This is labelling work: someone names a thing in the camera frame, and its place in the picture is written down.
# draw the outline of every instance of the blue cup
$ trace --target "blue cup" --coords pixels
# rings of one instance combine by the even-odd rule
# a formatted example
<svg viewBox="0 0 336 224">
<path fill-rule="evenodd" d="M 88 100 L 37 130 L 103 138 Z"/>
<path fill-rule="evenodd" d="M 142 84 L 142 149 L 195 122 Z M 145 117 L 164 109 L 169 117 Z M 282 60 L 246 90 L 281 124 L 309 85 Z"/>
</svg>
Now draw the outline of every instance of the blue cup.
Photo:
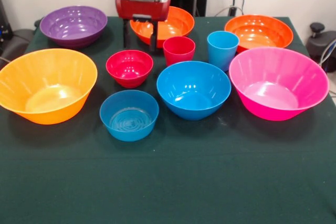
<svg viewBox="0 0 336 224">
<path fill-rule="evenodd" d="M 227 71 L 236 54 L 239 38 L 229 31 L 215 31 L 208 35 L 207 41 L 209 63 Z"/>
<path fill-rule="evenodd" d="M 100 118 L 116 139 L 134 142 L 154 129 L 159 105 L 150 94 L 125 90 L 109 96 L 100 107 Z"/>
</svg>

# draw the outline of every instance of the large orange bowl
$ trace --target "large orange bowl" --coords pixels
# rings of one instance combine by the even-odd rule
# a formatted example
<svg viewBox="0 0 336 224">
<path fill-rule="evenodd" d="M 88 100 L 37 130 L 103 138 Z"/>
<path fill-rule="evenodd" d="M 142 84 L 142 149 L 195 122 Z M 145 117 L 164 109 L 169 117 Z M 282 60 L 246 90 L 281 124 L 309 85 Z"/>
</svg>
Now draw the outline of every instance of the large orange bowl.
<svg viewBox="0 0 336 224">
<path fill-rule="evenodd" d="M 159 22 L 156 47 L 162 48 L 164 41 L 171 37 L 187 36 L 194 28 L 194 25 L 195 20 L 190 13 L 170 6 L 167 19 Z M 143 42 L 150 44 L 150 38 L 153 33 L 153 25 L 151 23 L 131 20 L 131 28 Z"/>
<path fill-rule="evenodd" d="M 238 52 L 256 47 L 285 48 L 293 41 L 293 32 L 290 27 L 268 16 L 238 16 L 229 20 L 224 30 L 239 37 Z"/>
<path fill-rule="evenodd" d="M 61 123 L 81 110 L 97 73 L 95 63 L 77 51 L 31 52 L 0 71 L 0 105 L 35 123 Z"/>
</svg>

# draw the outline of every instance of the red cup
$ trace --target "red cup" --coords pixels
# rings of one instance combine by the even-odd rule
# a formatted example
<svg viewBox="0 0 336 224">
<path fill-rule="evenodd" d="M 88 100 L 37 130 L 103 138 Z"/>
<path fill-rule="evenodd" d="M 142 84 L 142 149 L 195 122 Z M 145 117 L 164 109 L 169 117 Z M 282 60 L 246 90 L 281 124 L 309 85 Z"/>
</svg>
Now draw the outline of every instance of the red cup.
<svg viewBox="0 0 336 224">
<path fill-rule="evenodd" d="M 152 57 L 138 50 L 124 50 L 112 55 L 106 62 L 107 72 L 124 88 L 140 86 L 154 66 Z"/>
<path fill-rule="evenodd" d="M 195 42 L 183 36 L 167 39 L 163 43 L 163 52 L 167 66 L 181 61 L 192 60 L 195 54 Z"/>
</svg>

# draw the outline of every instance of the bowl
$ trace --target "bowl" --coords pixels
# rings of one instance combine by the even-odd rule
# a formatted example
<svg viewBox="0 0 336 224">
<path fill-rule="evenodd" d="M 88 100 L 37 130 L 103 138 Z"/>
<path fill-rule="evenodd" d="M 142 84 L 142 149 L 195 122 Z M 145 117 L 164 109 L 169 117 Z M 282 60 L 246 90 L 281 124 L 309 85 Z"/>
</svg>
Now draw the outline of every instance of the bowl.
<svg viewBox="0 0 336 224">
<path fill-rule="evenodd" d="M 130 23 L 135 34 L 149 45 L 153 33 L 153 25 L 149 22 L 142 23 L 132 20 Z M 162 48 L 164 41 L 171 37 L 187 36 L 194 28 L 194 25 L 195 20 L 190 13 L 181 8 L 170 6 L 167 19 L 159 22 L 156 47 Z"/>
<path fill-rule="evenodd" d="M 40 23 L 41 32 L 58 45 L 71 49 L 96 41 L 107 24 L 107 16 L 89 6 L 69 6 L 53 11 Z"/>
<path fill-rule="evenodd" d="M 31 52 L 0 71 L 0 105 L 35 123 L 61 123 L 81 110 L 96 80 L 95 63 L 80 52 Z"/>
<path fill-rule="evenodd" d="M 293 32 L 290 27 L 268 16 L 238 16 L 229 20 L 224 30 L 239 37 L 238 52 L 256 47 L 285 48 L 293 41 Z"/>
<path fill-rule="evenodd" d="M 159 105 L 150 94 L 125 90 L 109 96 L 100 107 L 100 118 L 116 139 L 134 142 L 154 129 Z"/>
<path fill-rule="evenodd" d="M 231 92 L 228 76 L 201 61 L 183 61 L 164 69 L 156 87 L 167 107 L 186 120 L 201 120 L 218 110 Z"/>
<path fill-rule="evenodd" d="M 112 55 L 106 62 L 107 72 L 124 88 L 140 86 L 150 74 L 152 57 L 138 50 L 124 50 Z"/>
<path fill-rule="evenodd" d="M 290 119 L 327 96 L 326 73 L 313 60 L 282 48 L 255 48 L 238 54 L 229 75 L 244 106 L 271 121 Z"/>
</svg>

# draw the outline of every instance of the small blue bowl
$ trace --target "small blue bowl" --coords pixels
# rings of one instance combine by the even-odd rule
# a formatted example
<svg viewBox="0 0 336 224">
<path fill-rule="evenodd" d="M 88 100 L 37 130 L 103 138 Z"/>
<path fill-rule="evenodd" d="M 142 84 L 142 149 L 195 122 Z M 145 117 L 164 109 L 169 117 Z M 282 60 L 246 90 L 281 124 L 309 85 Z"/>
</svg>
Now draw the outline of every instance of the small blue bowl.
<svg viewBox="0 0 336 224">
<path fill-rule="evenodd" d="M 186 120 L 201 120 L 218 110 L 231 93 L 220 68 L 201 61 L 183 61 L 164 69 L 156 82 L 167 107 Z"/>
<path fill-rule="evenodd" d="M 125 90 L 109 96 L 100 107 L 100 118 L 116 139 L 134 142 L 154 129 L 159 105 L 154 97 L 139 90 Z"/>
</svg>

